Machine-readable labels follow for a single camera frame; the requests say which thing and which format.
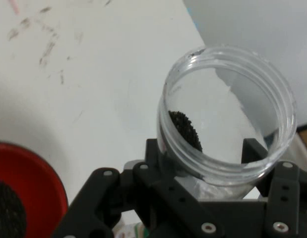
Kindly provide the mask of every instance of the white table surface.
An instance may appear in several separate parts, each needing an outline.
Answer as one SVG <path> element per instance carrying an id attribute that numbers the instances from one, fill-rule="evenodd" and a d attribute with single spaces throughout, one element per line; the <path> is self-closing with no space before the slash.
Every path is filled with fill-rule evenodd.
<path id="1" fill-rule="evenodd" d="M 181 0 L 16 2 L 0 1 L 0 141 L 45 158 L 70 203 L 96 168 L 144 158 L 168 70 L 203 41 Z"/>

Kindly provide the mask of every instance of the black granules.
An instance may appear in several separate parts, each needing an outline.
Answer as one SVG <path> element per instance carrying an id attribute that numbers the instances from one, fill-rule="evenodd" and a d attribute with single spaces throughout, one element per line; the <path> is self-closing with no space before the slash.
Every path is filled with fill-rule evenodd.
<path id="1" fill-rule="evenodd" d="M 26 214 L 18 195 L 0 181 L 0 238 L 24 238 Z"/>
<path id="2" fill-rule="evenodd" d="M 195 149 L 202 152 L 202 146 L 198 139 L 197 132 L 191 125 L 191 121 L 181 112 L 171 112 L 169 115 L 180 135 Z"/>

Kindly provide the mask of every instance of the red lid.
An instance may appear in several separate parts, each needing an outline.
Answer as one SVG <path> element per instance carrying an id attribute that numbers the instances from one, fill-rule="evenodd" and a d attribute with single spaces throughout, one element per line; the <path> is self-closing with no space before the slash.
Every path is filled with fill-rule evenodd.
<path id="1" fill-rule="evenodd" d="M 67 211 L 63 184 L 38 155 L 17 145 L 0 143 L 0 180 L 19 196 L 26 211 L 25 238 L 48 238 Z"/>

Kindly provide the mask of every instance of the silver screw head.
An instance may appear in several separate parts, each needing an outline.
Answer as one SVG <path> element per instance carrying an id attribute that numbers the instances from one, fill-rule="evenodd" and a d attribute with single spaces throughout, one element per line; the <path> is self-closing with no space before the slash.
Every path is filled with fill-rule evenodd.
<path id="1" fill-rule="evenodd" d="M 104 176 L 111 176 L 111 175 L 113 175 L 113 172 L 110 170 L 104 172 Z"/>
<path id="2" fill-rule="evenodd" d="M 283 222 L 275 222 L 273 224 L 273 229 L 278 231 L 278 232 L 285 233 L 289 230 L 289 227 L 288 227 L 287 224 L 285 224 Z"/>
<path id="3" fill-rule="evenodd" d="M 286 168 L 292 168 L 293 167 L 293 165 L 289 162 L 284 162 L 282 165 Z"/>
<path id="4" fill-rule="evenodd" d="M 147 170 L 148 168 L 149 168 L 149 166 L 147 166 L 147 165 L 140 165 L 141 170 Z"/>
<path id="5" fill-rule="evenodd" d="M 201 226 L 202 231 L 208 234 L 216 232 L 216 226 L 213 223 L 205 222 Z"/>

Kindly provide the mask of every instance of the clear plastic container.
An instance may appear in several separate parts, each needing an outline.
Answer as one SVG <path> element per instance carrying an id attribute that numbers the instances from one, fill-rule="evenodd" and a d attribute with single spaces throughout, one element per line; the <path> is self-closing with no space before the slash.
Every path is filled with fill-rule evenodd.
<path id="1" fill-rule="evenodd" d="M 184 113 L 203 148 L 194 149 L 169 112 Z M 158 108 L 163 172 L 197 199 L 242 198 L 267 174 L 296 131 L 296 105 L 281 73 L 257 53 L 232 46 L 199 48 L 180 58 L 165 81 Z M 242 163 L 243 141 L 267 156 Z"/>

